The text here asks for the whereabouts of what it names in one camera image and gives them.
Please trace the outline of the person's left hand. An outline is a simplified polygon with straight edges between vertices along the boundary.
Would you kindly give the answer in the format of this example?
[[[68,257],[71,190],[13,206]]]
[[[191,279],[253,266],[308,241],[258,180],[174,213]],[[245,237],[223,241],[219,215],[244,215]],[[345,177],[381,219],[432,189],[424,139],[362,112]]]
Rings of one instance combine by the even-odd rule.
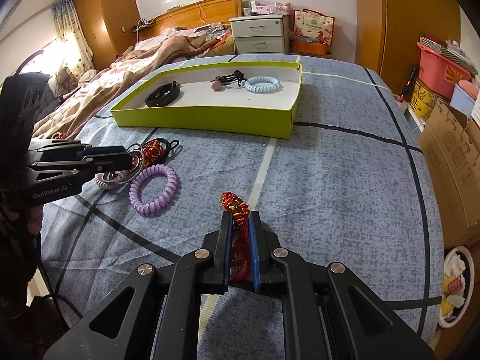
[[[42,205],[39,205],[29,210],[28,231],[33,236],[36,236],[41,231],[43,217],[44,217],[44,214],[43,214]]]

